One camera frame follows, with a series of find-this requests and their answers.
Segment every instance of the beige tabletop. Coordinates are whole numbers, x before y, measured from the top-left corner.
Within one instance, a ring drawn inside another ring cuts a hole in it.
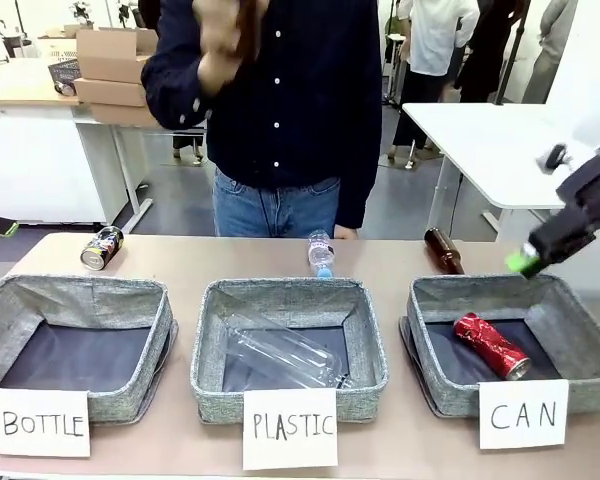
[[[49,58],[16,58],[0,65],[0,106],[75,106],[53,88]]]
[[[19,273],[88,274],[79,261],[88,234],[46,237],[16,267]],[[339,424],[337,468],[267,472],[283,477],[367,479],[600,479],[600,414],[569,418],[564,447],[487,453],[474,420],[442,420],[427,407],[398,335],[408,287],[433,273],[420,242],[337,242],[336,273],[369,288],[389,359],[390,379],[378,418]],[[468,273],[499,272],[510,249],[460,243]],[[198,421],[189,366],[200,300],[220,278],[309,274],[299,240],[130,236],[106,271],[94,275],[153,278],[167,284],[180,324],[157,395],[140,423],[92,430],[85,460],[1,457],[0,472],[75,475],[242,476],[240,426]]]

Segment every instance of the brown bottle in hand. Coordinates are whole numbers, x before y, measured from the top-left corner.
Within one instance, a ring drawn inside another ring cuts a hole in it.
[[[430,228],[424,234],[427,250],[443,272],[449,275],[462,275],[462,257],[449,236],[438,228]]]
[[[236,48],[236,56],[241,58],[243,63],[253,63],[260,49],[258,0],[240,0],[237,23],[240,29],[240,40]]]

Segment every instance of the black plastic basket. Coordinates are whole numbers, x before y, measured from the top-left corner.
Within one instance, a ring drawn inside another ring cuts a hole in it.
[[[73,82],[77,78],[82,77],[78,60],[66,60],[54,65],[49,65],[49,73],[51,73],[56,92],[67,97],[76,95],[76,88],[74,87]]]

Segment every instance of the person in gray shirt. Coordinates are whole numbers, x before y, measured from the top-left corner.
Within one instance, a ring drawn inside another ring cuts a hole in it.
[[[578,0],[551,0],[540,20],[542,52],[522,97],[522,103],[546,103],[567,45]]]

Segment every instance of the dark navy shirt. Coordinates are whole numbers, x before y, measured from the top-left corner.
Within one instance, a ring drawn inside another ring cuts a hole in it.
[[[263,189],[339,177],[336,223],[362,225],[382,123],[377,0],[270,0],[257,61],[213,98],[198,81],[191,0],[163,0],[158,28],[142,82],[163,127],[190,128],[211,110],[208,155],[223,173]]]

